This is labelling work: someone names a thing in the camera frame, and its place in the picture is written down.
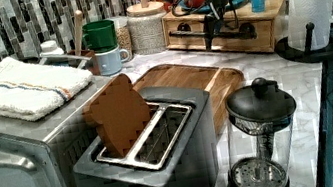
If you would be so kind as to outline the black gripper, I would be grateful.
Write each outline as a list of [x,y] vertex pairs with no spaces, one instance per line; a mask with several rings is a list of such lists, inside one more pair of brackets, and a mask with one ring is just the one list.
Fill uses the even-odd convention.
[[229,0],[205,0],[205,3],[210,7],[211,12],[206,14],[203,22],[203,33],[205,33],[206,51],[212,49],[213,38],[224,22],[223,16],[225,13],[226,4]]

